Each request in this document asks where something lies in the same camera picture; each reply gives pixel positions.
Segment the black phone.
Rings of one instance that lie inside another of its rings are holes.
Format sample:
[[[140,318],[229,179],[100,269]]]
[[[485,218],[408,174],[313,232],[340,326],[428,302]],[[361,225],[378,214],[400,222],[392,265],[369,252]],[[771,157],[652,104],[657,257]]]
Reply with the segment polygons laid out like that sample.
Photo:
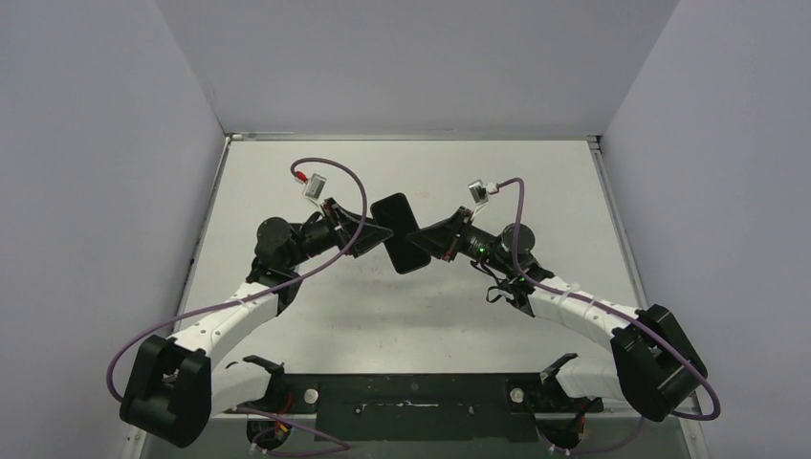
[[[397,274],[412,273],[426,267],[431,256],[406,240],[419,229],[409,201],[402,192],[394,193],[370,206],[375,222],[392,231],[384,241],[389,260]]]

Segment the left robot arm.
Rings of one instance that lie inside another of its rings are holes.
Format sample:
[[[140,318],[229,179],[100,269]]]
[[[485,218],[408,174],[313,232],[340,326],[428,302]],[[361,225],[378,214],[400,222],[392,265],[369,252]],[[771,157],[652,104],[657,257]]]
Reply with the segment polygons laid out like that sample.
[[[231,299],[162,338],[150,335],[139,346],[119,416],[168,443],[185,448],[208,420],[251,402],[270,412],[284,402],[286,387],[274,377],[281,367],[257,356],[219,364],[260,325],[295,300],[305,261],[339,249],[359,257],[391,238],[393,230],[373,218],[347,211],[332,198],[303,223],[281,217],[263,221],[246,280]]]

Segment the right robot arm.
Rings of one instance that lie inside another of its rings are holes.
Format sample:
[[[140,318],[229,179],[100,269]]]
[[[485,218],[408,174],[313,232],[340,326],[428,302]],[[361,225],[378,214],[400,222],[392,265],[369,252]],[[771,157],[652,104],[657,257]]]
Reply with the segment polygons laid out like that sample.
[[[405,239],[446,262],[467,256],[474,267],[498,277],[497,289],[516,309],[563,326],[610,354],[595,360],[571,353],[543,370],[540,396],[547,406],[563,410],[576,399],[611,399],[661,422],[676,415],[707,378],[706,366],[670,310],[608,304],[542,268],[527,226],[510,224],[495,235],[476,227],[472,217],[472,210],[459,208]]]

